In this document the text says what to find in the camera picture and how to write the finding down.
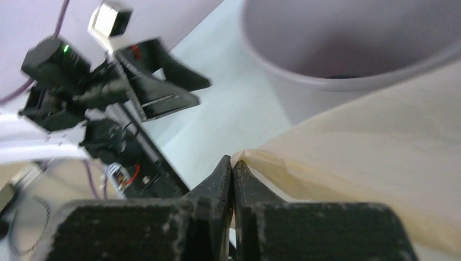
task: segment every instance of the wire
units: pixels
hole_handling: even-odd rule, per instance
[[[127,183],[125,183],[125,186],[130,185],[133,182],[133,180],[138,176],[139,171],[141,170],[141,165],[135,165],[135,168],[136,171],[134,172],[134,175],[131,177],[129,181],[127,181]]]
[[[125,127],[123,128],[123,130],[125,131],[131,124],[133,124],[132,121],[130,121],[127,125],[125,125]]]
[[[69,6],[70,0],[64,0],[63,4],[61,6],[61,12],[59,13],[58,21],[56,23],[56,29],[54,30],[53,36],[56,37],[59,35],[61,32],[61,29],[63,27],[63,22],[64,22],[64,15],[66,14],[67,7]],[[29,89],[29,86],[34,83],[34,79],[29,78],[24,84],[21,85],[18,89],[13,91],[12,93],[6,95],[5,97],[0,99],[0,105],[4,105],[5,103],[8,103],[15,98],[17,98],[19,95],[23,94]]]
[[[67,7],[69,6],[71,0],[64,0],[61,5],[61,12],[59,12],[58,21],[56,23],[56,29],[54,30],[53,36],[56,37],[61,33],[61,29],[64,23],[64,15],[66,14]]]
[[[101,173],[104,173],[104,179],[103,179],[103,183],[102,183],[102,196],[103,196],[104,200],[107,200],[107,182],[108,182],[108,178],[107,178],[107,175],[105,174],[107,167],[103,167],[100,164],[97,164],[96,162],[94,162],[92,160],[90,160],[89,162],[90,162],[91,165],[98,168]]]
[[[98,192],[96,192],[96,189],[95,189],[95,184],[93,182],[93,177],[92,177],[92,173],[90,170],[90,162],[87,159],[84,159],[83,165],[85,165],[86,175],[88,177],[88,184],[90,185],[91,193],[93,194],[95,199],[99,200],[101,198],[99,197]]]
[[[45,225],[43,226],[42,233],[40,234],[40,237],[38,238],[38,240],[31,247],[29,247],[28,249],[20,250],[15,245],[15,240],[13,238],[13,228],[17,227],[15,225],[16,225],[19,213],[20,213],[18,209],[16,210],[16,212],[14,214],[14,217],[13,217],[13,221],[11,222],[11,225],[10,225],[10,229],[8,230],[8,246],[9,246],[11,252],[15,256],[18,256],[18,257],[23,257],[23,256],[28,255],[29,253],[31,253],[37,247],[37,245],[40,242],[40,239],[43,238],[43,234],[45,232],[45,229],[48,226],[49,217],[51,216],[51,206],[48,204],[48,202],[46,202],[43,198],[40,198],[40,197],[37,197],[37,196],[33,197],[33,199],[34,199],[35,202],[37,202],[38,204],[43,206],[43,208],[45,209],[45,212],[46,212]]]

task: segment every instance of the white wall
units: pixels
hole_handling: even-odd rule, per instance
[[[133,42],[161,36],[174,47],[222,0],[124,0],[134,8],[126,36]],[[62,0],[1,0],[0,8],[0,97],[18,88],[27,78],[20,72],[28,49],[54,31]],[[104,53],[86,32],[100,0],[71,0],[61,34],[93,65]],[[7,108],[21,107],[26,95]]]

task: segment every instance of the red wire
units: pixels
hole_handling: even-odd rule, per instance
[[[141,170],[141,165],[135,165],[135,168],[136,171],[134,172],[134,175],[131,177],[129,181],[127,181],[127,183],[125,183],[125,185],[130,185],[131,182],[133,182],[133,180],[138,176],[139,171]]]
[[[141,50],[139,49],[139,45],[133,45],[129,48],[133,52],[133,56],[136,60],[141,59]]]

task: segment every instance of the fabric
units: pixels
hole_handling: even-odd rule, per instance
[[[297,200],[385,203],[414,242],[461,258],[459,70],[317,115],[232,162]]]

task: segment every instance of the bowl rim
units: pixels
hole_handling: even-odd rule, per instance
[[[240,9],[240,14],[238,17],[238,23],[240,28],[240,37],[244,43],[247,53],[257,61],[265,70],[274,73],[277,76],[283,77],[285,79],[291,80],[293,82],[300,82],[306,84],[317,84],[317,85],[327,85],[327,84],[347,84],[353,82],[368,82],[372,80],[379,80],[384,78],[403,78],[402,80],[412,78],[414,74],[424,73],[430,70],[437,69],[439,66],[448,65],[451,61],[455,61],[461,58],[461,39],[449,44],[445,49],[441,49],[427,58],[419,60],[415,63],[412,63],[408,66],[401,67],[397,70],[375,74],[371,76],[351,78],[351,79],[329,79],[329,78],[319,78],[313,76],[307,76],[301,73],[292,72],[281,66],[278,66],[274,62],[266,59],[252,44],[251,40],[248,38],[247,26],[246,26],[246,15],[249,10],[250,1],[253,0],[243,0],[243,4]],[[355,88],[353,90],[371,90],[376,88]]]

